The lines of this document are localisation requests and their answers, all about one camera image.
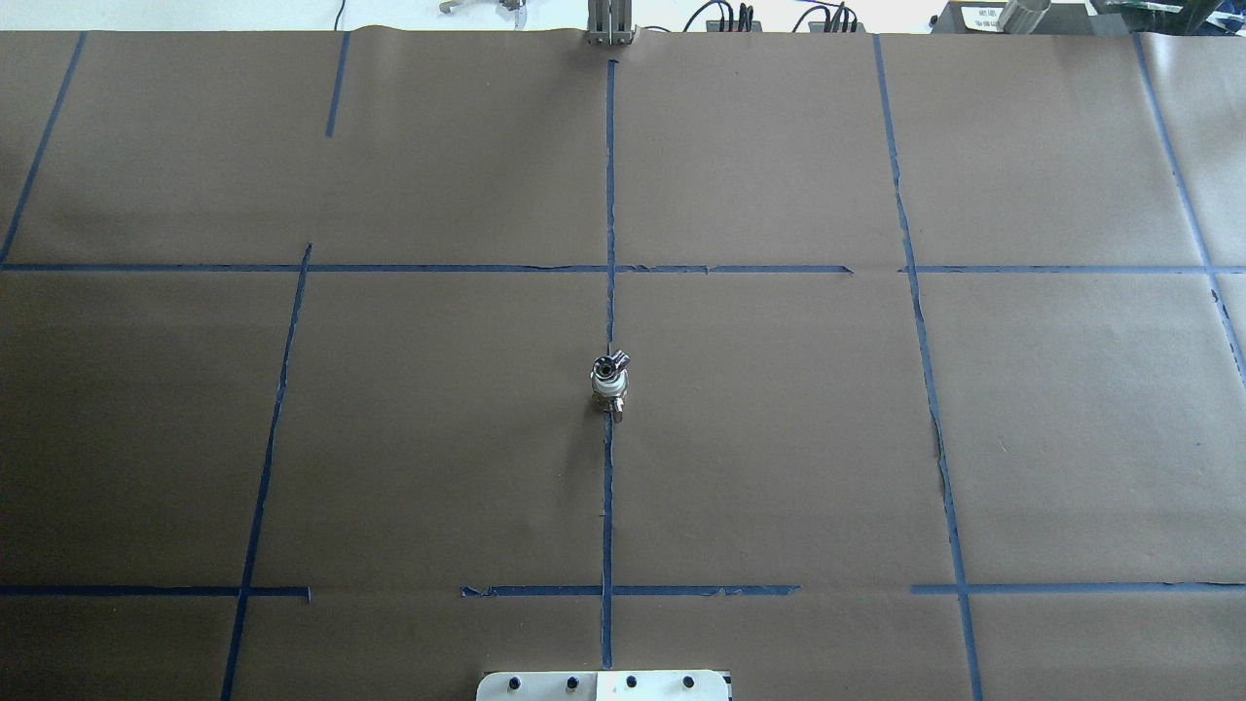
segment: metal cylinder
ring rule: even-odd
[[[1004,34],[1029,34],[1043,15],[1052,9],[1052,0],[1008,0],[999,12],[999,31]]]

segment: black cable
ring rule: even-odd
[[[826,21],[822,24],[822,26],[824,26],[822,31],[825,31],[825,27],[831,26],[831,9],[827,7],[826,5],[819,4],[819,5],[814,5],[812,7],[805,10],[805,14],[801,15],[799,20],[796,20],[796,26],[791,27],[791,32],[796,34],[797,31],[800,31],[800,25],[801,25],[801,22],[805,21],[805,17],[807,17],[809,15],[812,15],[817,10],[821,10],[826,15]]]
[[[688,31],[688,27],[693,26],[693,22],[697,21],[697,15],[700,15],[701,12],[708,10],[710,5],[718,5],[720,12],[723,11],[723,7],[726,7],[726,22],[725,22],[726,26],[735,24],[735,10],[731,9],[730,2],[728,2],[726,0],[709,0],[709,2],[705,2],[704,5],[697,9],[697,11],[693,12],[693,16],[688,17],[688,24],[684,25],[684,31]],[[718,22],[719,31],[723,31],[724,29],[726,29],[726,26],[724,26],[723,20],[719,20]]]

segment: metal bracket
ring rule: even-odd
[[[730,701],[730,679],[711,670],[493,672],[476,701]]]
[[[632,24],[632,0],[588,0],[589,44],[632,44],[635,26]]]

